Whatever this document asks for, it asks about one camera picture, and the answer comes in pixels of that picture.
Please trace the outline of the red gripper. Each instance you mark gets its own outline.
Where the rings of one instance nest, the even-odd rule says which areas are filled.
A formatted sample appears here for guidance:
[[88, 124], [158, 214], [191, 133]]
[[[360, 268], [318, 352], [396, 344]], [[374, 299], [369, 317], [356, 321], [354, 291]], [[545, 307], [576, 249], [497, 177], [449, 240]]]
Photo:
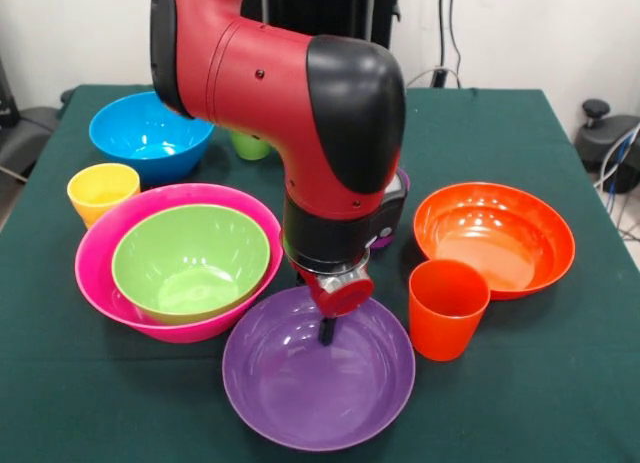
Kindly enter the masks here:
[[318, 340], [328, 346], [334, 339], [336, 317], [357, 309], [373, 293], [374, 283], [368, 274], [368, 262], [361, 261], [350, 269], [333, 273], [317, 273], [294, 264], [309, 287], [311, 298], [324, 316], [319, 325]]

